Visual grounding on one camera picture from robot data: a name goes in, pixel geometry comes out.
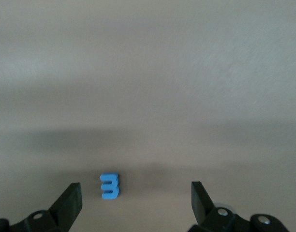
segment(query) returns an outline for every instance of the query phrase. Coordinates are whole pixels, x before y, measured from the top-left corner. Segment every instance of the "screw head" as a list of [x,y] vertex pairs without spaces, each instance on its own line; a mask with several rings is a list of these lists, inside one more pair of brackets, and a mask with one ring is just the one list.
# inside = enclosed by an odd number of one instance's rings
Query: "screw head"
[[265,216],[259,216],[258,219],[259,219],[259,221],[262,222],[263,224],[268,225],[268,224],[270,223],[270,220],[269,220],[267,217],[265,217]]
[[228,216],[229,213],[225,209],[218,209],[218,214],[221,216]]

